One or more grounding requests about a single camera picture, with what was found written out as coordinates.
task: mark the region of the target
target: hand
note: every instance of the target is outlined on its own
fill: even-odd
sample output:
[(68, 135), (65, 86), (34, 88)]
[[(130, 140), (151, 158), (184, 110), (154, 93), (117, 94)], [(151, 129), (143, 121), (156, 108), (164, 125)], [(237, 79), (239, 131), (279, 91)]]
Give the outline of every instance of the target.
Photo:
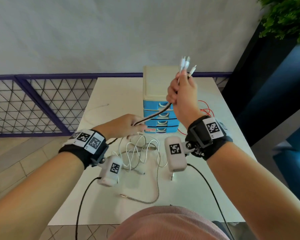
[(177, 119), (186, 129), (193, 121), (203, 116), (198, 107), (197, 84), (192, 76), (188, 80), (186, 70), (182, 70), (181, 74), (178, 72), (172, 80), (168, 87), (167, 101), (173, 104)]
[(129, 135), (136, 135), (138, 132), (145, 130), (147, 126), (144, 124), (133, 126), (141, 119), (141, 117), (134, 114), (125, 114), (107, 123), (97, 125), (92, 129), (103, 134), (106, 140), (110, 138), (122, 138)]

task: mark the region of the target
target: white table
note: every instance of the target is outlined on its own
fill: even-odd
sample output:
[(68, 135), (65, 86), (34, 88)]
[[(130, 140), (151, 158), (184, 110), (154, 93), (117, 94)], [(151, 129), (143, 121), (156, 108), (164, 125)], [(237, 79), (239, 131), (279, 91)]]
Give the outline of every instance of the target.
[[(221, 96), (212, 78), (196, 78), (198, 84), (198, 99), (206, 101), (215, 116), (223, 121), (232, 134), (233, 141), (241, 149), (254, 158), (240, 128), (232, 116), (228, 106)], [(143, 117), (142, 78), (99, 78), (88, 102), (79, 129), (92, 128), (124, 114), (131, 113)], [(185, 136), (174, 134), (150, 134), (160, 141), (160, 152), (166, 162), (164, 138), (179, 136), (184, 141)], [(124, 139), (121, 151), (126, 145)], [(119, 140), (112, 144), (106, 156), (112, 151), (118, 152)], [(188, 163), (197, 167), (210, 183), (224, 217), (228, 222), (242, 222), (244, 219), (225, 195), (207, 163), (200, 158), (189, 155)], [(156, 188), (156, 155), (148, 156), (140, 169), (146, 172), (139, 175), (135, 172), (122, 171), (120, 183), (115, 187), (104, 187), (94, 182), (81, 208), (79, 224), (120, 224), (132, 214), (150, 206), (174, 205), (191, 209), (201, 216), (214, 221), (223, 222), (220, 211), (204, 179), (191, 167), (184, 172), (175, 173), (170, 181), (171, 173), (168, 166), (159, 169), (160, 198), (152, 205), (131, 201), (119, 196), (120, 193), (144, 201), (153, 201), (157, 196)], [(71, 194), (52, 218), (49, 225), (74, 225), (76, 223), (81, 198), (92, 179), (99, 176), (99, 167), (87, 168)]]

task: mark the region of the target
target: blue drawer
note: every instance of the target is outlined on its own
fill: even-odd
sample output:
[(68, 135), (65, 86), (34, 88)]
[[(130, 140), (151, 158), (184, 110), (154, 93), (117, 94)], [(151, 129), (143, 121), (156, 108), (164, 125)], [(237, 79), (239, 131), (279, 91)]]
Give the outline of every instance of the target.
[[(143, 116), (148, 117), (158, 111), (153, 111), (153, 110), (143, 110)], [(160, 119), (160, 120), (167, 120), (167, 119), (176, 119), (176, 114), (174, 113), (173, 110), (166, 111), (162, 114), (157, 115), (156, 117), (153, 117), (153, 119)]]
[(143, 109), (149, 110), (161, 110), (168, 104), (167, 101), (143, 101)]
[(145, 133), (175, 133), (178, 131), (179, 126), (158, 126), (158, 127), (151, 127), (149, 126), (147, 129), (144, 130)]
[(172, 119), (172, 120), (148, 120), (145, 122), (147, 126), (177, 126), (179, 125), (179, 121), (177, 119)]

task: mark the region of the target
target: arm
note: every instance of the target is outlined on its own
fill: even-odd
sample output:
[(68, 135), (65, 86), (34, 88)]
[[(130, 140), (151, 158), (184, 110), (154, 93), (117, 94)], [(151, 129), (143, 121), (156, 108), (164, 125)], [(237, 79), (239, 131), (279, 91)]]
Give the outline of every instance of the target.
[[(106, 140), (136, 134), (145, 125), (131, 126), (140, 118), (126, 114), (94, 127)], [(39, 239), (84, 171), (79, 158), (62, 152), (47, 161), (0, 200), (0, 239)]]
[[(196, 92), (193, 78), (188, 80), (184, 71), (168, 88), (167, 101), (173, 103), (187, 129), (202, 116)], [(207, 164), (258, 238), (300, 239), (300, 201), (262, 165), (232, 142), (223, 145)]]

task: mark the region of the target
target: tiled floor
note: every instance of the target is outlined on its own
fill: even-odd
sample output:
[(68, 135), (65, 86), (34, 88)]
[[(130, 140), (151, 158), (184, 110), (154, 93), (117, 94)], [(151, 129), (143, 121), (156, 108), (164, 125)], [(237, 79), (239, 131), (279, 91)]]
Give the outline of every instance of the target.
[[(0, 199), (54, 157), (68, 137), (0, 138)], [(79, 240), (102, 240), (116, 225), (79, 226)], [(236, 240), (254, 240), (246, 223), (230, 225)], [(40, 240), (74, 240), (75, 226), (47, 226)]]

